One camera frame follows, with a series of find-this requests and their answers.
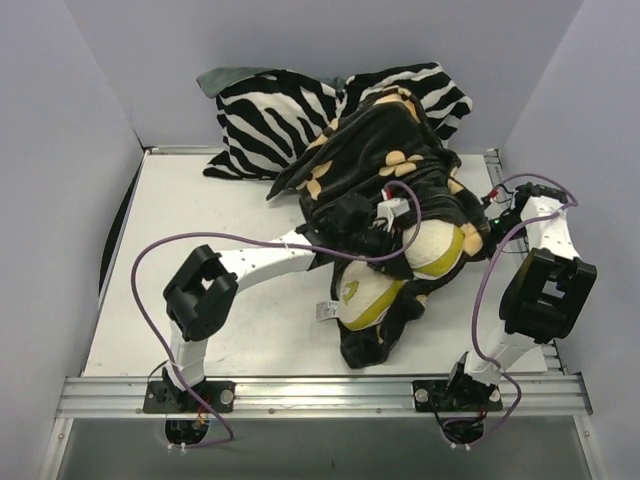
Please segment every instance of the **fabric tag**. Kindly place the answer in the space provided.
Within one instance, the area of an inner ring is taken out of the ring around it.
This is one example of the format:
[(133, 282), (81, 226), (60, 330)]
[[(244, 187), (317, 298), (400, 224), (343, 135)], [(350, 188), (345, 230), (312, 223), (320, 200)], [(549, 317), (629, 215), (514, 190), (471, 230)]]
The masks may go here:
[(323, 322), (325, 320), (331, 320), (332, 318), (338, 318), (338, 303), (339, 302), (335, 301), (316, 303), (316, 320)]

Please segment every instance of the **black cloth with floral pattern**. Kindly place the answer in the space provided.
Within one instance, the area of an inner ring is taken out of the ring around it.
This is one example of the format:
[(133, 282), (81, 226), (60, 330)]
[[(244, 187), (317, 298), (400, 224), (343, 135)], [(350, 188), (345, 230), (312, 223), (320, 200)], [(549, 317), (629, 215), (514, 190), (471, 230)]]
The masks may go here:
[[(434, 133), (418, 99), (404, 88), (389, 87), (367, 97), (351, 115), (331, 122), (298, 160), (279, 174), (267, 199), (295, 189), (303, 214), (310, 220), (352, 192), (376, 205), (385, 184), (400, 179), (420, 201), (419, 221), (438, 219), (458, 227), (471, 224), (484, 237), (488, 225), (478, 199), (462, 186), (461, 191), (451, 191), (451, 176), (460, 165), (460, 158), (444, 148)], [(407, 197), (400, 188), (392, 191), (395, 197)], [(394, 223), (400, 232), (418, 221), (409, 203), (410, 213)], [(351, 331), (338, 321), (340, 350), (348, 365), (362, 368), (384, 362), (406, 323), (423, 315), (424, 306), (418, 298), (451, 281), (469, 260), (471, 256), (463, 253), (443, 277), (406, 282), (378, 325)], [(334, 263), (334, 300), (348, 264), (344, 260)]]
[[(467, 219), (447, 187), (460, 163), (442, 146), (418, 99), (406, 89), (390, 87), (367, 97), (353, 114), (333, 120), (278, 175), (267, 199), (296, 189), (309, 219), (350, 192), (377, 203), (385, 183), (400, 178), (418, 195), (422, 220), (462, 225)], [(398, 188), (394, 195), (406, 193)]]

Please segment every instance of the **cable connector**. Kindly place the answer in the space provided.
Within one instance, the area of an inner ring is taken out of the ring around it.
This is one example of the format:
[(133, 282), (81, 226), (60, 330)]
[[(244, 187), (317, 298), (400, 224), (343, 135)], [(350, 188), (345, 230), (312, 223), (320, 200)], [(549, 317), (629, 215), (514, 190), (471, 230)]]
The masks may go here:
[(377, 218), (384, 218), (387, 221), (387, 231), (390, 231), (393, 221), (409, 210), (409, 202), (406, 198), (390, 198), (378, 204)]

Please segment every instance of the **gray fabric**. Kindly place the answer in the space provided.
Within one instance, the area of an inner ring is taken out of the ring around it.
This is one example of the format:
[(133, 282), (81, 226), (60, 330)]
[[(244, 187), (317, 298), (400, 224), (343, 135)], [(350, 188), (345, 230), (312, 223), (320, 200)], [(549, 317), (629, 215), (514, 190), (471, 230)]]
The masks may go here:
[[(246, 78), (259, 75), (264, 72), (276, 70), (275, 68), (262, 68), (262, 67), (222, 67), (209, 70), (196, 78), (196, 82), (200, 86), (200, 89), (208, 98), (215, 98), (222, 90), (238, 83)], [(340, 77), (334, 78), (316, 78), (319, 82), (322, 82), (336, 90), (342, 90), (345, 80)]]

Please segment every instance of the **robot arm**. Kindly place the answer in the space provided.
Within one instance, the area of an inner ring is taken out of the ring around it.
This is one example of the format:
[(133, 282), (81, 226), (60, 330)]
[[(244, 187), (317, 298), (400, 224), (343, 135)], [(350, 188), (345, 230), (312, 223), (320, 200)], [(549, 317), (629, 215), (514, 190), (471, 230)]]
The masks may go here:
[[(482, 348), (503, 371), (534, 347), (571, 332), (597, 276), (596, 268), (583, 262), (573, 246), (566, 213), (560, 210), (566, 202), (562, 192), (526, 184), (515, 195), (515, 207), (492, 222), (496, 243), (520, 222), (560, 214), (527, 225), (530, 251), (502, 297), (502, 321)], [(454, 367), (448, 393), (482, 407), (500, 376), (494, 363), (472, 351)]]
[[(305, 235), (291, 231), (273, 243), (311, 245)], [(227, 319), (235, 296), (247, 288), (290, 272), (309, 270), (316, 254), (300, 248), (250, 248), (214, 253), (195, 249), (164, 290), (171, 322), (175, 369), (189, 386), (205, 379), (204, 357), (209, 337)], [(183, 390), (173, 368), (166, 374)]]
[[(365, 218), (364, 214), (371, 210), (371, 205), (357, 205), (359, 201), (347, 199), (337, 209), (339, 215), (331, 222), (333, 227), (322, 230), (325, 235), (305, 225), (276, 242), (335, 246), (344, 238), (357, 238), (354, 232), (371, 233), (367, 230), (371, 218)], [(554, 213), (566, 201), (563, 192), (552, 188), (531, 184), (518, 187), (514, 206), (490, 221), (491, 241), (487, 251), (495, 249), (513, 226)], [(482, 348), (503, 370), (535, 346), (566, 337), (596, 277), (595, 267), (584, 263), (573, 247), (564, 212), (554, 219), (527, 226), (519, 237), (524, 235), (529, 238), (531, 250), (505, 290), (499, 312), (502, 322)], [(374, 245), (372, 251), (359, 254), (375, 255), (380, 251), (380, 238), (368, 237), (365, 242), (360, 238), (357, 243)], [(342, 247), (355, 251), (344, 243)], [(235, 295), (270, 278), (311, 270), (332, 260), (332, 257), (298, 248), (214, 253), (208, 246), (202, 246), (194, 250), (163, 293), (167, 313), (173, 320), (174, 367), (186, 383), (196, 386), (204, 380), (207, 341), (224, 325)], [(482, 408), (497, 388), (500, 375), (493, 363), (482, 360), (475, 352), (465, 353), (450, 376), (447, 395), (456, 400), (453, 402), (456, 405)], [(165, 368), (163, 377), (176, 403), (181, 403), (181, 397), (186, 401), (186, 392), (174, 369)]]

